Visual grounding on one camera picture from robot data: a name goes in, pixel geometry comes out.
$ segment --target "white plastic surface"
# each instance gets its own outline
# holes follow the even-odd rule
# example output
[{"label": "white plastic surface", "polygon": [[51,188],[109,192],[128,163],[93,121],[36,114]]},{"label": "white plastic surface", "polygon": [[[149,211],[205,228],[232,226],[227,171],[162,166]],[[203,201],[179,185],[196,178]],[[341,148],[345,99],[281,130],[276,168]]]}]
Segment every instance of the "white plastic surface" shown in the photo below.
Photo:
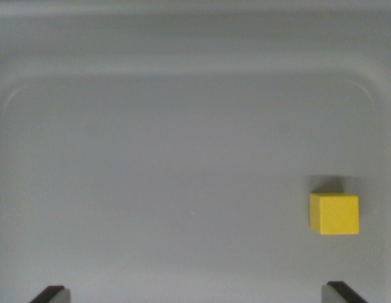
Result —
[{"label": "white plastic surface", "polygon": [[0,4],[0,302],[391,303],[391,9],[105,7]]}]

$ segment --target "wooden block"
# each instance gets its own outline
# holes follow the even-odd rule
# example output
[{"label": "wooden block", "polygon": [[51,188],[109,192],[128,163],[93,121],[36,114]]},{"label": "wooden block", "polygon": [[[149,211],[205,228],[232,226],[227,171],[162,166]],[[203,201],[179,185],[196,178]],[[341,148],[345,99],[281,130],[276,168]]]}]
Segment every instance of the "wooden block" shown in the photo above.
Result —
[{"label": "wooden block", "polygon": [[310,194],[310,227],[322,235],[358,234],[358,197],[344,193]]}]

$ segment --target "yellow cube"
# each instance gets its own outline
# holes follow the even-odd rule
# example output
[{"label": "yellow cube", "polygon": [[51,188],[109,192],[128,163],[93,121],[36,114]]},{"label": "yellow cube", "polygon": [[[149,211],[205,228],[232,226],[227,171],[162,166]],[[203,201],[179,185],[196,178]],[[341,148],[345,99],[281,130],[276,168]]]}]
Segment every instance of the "yellow cube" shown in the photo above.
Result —
[{"label": "yellow cube", "polygon": [[358,197],[344,193],[310,194],[310,227],[322,235],[358,234]]}]

